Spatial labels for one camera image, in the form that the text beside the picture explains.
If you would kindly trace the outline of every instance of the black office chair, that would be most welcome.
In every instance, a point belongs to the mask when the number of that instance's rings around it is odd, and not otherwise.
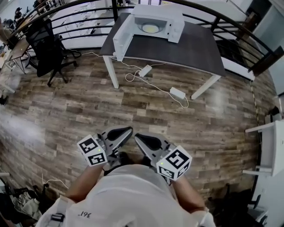
[[[67,83],[61,69],[71,64],[76,67],[77,62],[72,61],[62,64],[63,59],[66,57],[63,54],[64,46],[59,38],[54,37],[51,20],[39,20],[33,23],[29,27],[26,37],[27,42],[32,46],[39,61],[37,76],[42,77],[53,70],[47,83],[48,86],[51,86],[51,81],[57,72],[61,74],[62,79]]]

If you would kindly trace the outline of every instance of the white t-shirt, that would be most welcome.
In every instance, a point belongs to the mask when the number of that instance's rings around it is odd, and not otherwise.
[[[62,213],[60,224],[51,215]],[[61,196],[36,227],[215,227],[209,212],[185,211],[166,181],[143,165],[126,165],[98,181],[85,200]]]

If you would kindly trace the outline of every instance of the forearm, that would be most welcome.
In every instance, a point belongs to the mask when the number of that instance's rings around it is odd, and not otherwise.
[[[177,181],[173,181],[173,187],[179,204],[189,213],[204,210],[205,203],[201,195],[190,185],[183,175]]]
[[[86,198],[91,189],[96,185],[102,172],[103,165],[88,166],[79,176],[65,194],[65,197],[80,202]]]

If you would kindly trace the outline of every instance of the white power adapter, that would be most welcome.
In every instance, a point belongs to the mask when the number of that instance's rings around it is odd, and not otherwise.
[[[175,96],[177,96],[177,97],[179,97],[179,98],[181,98],[181,99],[184,99],[184,98],[185,98],[185,93],[182,92],[182,91],[179,90],[179,89],[174,88],[174,87],[172,87],[172,88],[170,89],[170,93],[173,94],[173,95],[175,95]]]
[[[152,67],[150,65],[146,65],[138,74],[139,74],[139,76],[144,77],[151,70],[152,70]]]

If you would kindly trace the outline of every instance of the chair backrest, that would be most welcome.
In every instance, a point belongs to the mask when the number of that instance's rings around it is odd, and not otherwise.
[[[27,42],[35,51],[39,61],[48,60],[54,56],[61,55],[61,48],[54,41],[51,20],[38,20],[33,23],[26,33]]]

